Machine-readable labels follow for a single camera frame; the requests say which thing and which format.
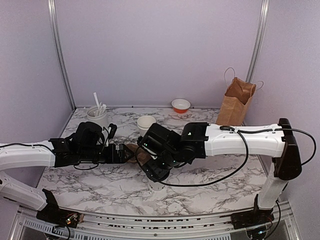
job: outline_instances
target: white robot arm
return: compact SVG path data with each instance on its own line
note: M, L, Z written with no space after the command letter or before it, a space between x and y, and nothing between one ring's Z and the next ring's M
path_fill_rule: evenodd
M51 138L49 141L28 144L1 144L0 196L37 210L38 219L58 225L67 222L70 227L76 227L80 217L77 212L60 209L50 191L30 187L7 175L4 170L35 166L60 168L83 163L125 163L134 153L124 144L118 148L115 144L109 144L116 130L114 124L102 129L93 122L82 122L76 132L67 138ZM76 217L69 220L70 214Z
M179 135L154 123L138 141L141 148L152 154L152 159L140 167L150 180L174 186L163 182L169 176L170 169L191 164L194 159L221 154L271 156L272 166L261 192L254 200L253 210L231 215L235 229L264 224L274 218L273 207L288 181L302 171L298 145L291 129L286 118L268 126L230 127L192 122L185 125Z

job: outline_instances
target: marble table surface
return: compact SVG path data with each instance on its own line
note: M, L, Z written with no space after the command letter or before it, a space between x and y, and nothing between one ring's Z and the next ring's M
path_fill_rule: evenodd
M152 115L157 123L181 133L188 122L215 123L218 109L190 109L177 114L171 108L113 108L108 110L110 123L118 126L114 143L136 143L137 119ZM86 109L73 114L62 137L75 132L86 122ZM195 159L192 165L171 170L167 179L173 184L199 184L217 180L233 172L244 161L243 155L218 155ZM51 190L60 207L117 215L181 216L202 215L253 207L266 175L255 155L232 177L205 187L168 187L150 190L146 175L137 164L104 164L81 171L72 166L47 167L38 188Z

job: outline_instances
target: brown paper bag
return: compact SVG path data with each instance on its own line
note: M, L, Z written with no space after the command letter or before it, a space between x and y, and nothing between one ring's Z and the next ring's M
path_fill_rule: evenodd
M256 91L256 86L235 77L224 94L216 124L241 126Z

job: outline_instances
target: brown object in gripper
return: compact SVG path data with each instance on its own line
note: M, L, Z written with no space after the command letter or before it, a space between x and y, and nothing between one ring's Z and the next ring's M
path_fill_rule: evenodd
M137 148L139 147L137 144L133 144L133 143L128 143L128 144L126 144L126 146L134 153L136 152ZM147 153L146 151L144 151L142 148L139 148L138 152L137 152L137 158L138 158L139 162L141 163L141 165L143 165L151 159L151 155L149 153ZM130 158L127 162L130 164L137 163L135 157Z

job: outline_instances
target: red and white bowl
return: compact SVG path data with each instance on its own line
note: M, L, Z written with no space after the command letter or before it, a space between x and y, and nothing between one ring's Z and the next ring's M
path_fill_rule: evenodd
M186 113L191 106L190 102L181 98L173 100L171 102L171 105L173 107L173 110L178 114Z

